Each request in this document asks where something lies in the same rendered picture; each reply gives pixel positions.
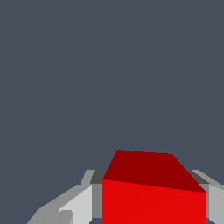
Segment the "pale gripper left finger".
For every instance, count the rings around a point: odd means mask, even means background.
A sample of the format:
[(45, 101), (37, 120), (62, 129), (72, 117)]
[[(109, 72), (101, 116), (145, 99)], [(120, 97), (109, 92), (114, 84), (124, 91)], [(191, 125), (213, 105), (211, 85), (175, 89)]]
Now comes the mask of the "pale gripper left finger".
[(27, 224), (92, 224), (102, 219), (102, 178), (105, 171), (86, 170), (81, 182), (48, 202)]

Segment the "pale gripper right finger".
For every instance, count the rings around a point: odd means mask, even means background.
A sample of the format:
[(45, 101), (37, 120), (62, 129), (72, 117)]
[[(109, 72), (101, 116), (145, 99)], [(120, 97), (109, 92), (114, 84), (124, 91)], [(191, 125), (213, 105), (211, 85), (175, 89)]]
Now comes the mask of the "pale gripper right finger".
[(206, 217), (214, 224), (224, 224), (224, 185), (200, 170), (191, 170), (191, 175), (206, 191)]

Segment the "red cube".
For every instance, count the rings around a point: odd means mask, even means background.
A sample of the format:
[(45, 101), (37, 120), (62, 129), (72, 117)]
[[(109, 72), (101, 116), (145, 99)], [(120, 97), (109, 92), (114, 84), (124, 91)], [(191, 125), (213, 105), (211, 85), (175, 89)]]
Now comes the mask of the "red cube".
[(207, 224), (207, 193), (172, 154), (118, 150), (102, 179), (102, 224)]

